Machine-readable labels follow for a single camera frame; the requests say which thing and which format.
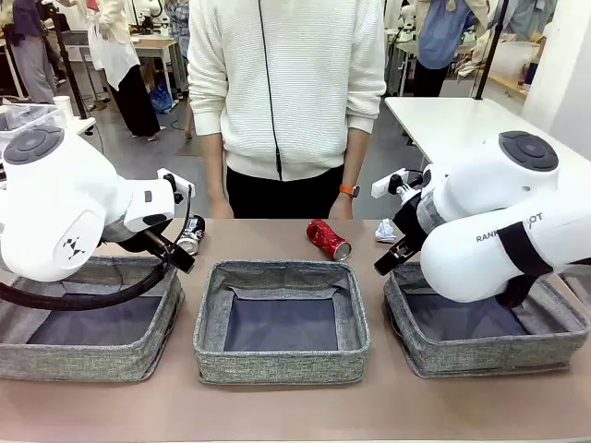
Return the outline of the person's right hand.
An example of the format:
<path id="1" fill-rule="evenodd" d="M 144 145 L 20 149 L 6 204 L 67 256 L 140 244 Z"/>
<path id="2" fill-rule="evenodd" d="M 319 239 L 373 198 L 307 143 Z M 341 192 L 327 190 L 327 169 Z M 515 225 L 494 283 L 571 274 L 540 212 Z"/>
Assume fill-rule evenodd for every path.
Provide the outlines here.
<path id="1" fill-rule="evenodd" d="M 211 203 L 211 216 L 213 219 L 233 219 L 234 212 L 229 204 L 223 188 L 211 188 L 208 190 Z"/>

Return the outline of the person's left hand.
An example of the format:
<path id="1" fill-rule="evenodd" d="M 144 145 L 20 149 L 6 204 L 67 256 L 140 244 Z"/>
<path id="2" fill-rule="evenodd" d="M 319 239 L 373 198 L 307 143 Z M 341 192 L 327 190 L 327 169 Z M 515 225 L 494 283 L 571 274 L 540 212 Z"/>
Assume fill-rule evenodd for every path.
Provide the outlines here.
<path id="1" fill-rule="evenodd" d="M 330 220 L 349 221 L 353 219 L 353 198 L 340 194 L 334 201 L 329 212 Z"/>

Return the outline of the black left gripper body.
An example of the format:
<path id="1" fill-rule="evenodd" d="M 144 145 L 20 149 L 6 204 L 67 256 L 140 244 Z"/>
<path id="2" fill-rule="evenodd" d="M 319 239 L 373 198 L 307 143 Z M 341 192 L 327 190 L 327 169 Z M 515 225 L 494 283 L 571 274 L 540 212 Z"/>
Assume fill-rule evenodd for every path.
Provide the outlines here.
<path id="1" fill-rule="evenodd" d="M 155 233 L 146 230 L 138 233 L 139 246 L 142 251 L 146 251 L 158 258 L 175 258 L 177 247 L 161 233 Z"/>

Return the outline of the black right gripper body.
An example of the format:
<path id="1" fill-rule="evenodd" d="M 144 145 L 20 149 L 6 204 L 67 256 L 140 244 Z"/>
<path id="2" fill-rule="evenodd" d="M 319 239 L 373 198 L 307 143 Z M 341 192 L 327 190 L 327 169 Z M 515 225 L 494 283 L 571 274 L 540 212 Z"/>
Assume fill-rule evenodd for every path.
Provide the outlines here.
<path id="1" fill-rule="evenodd" d="M 403 234 L 403 237 L 394 245 L 397 250 L 419 252 L 428 237 L 417 216 L 420 200 L 421 196 L 413 196 L 402 205 L 393 217 L 394 225 Z"/>

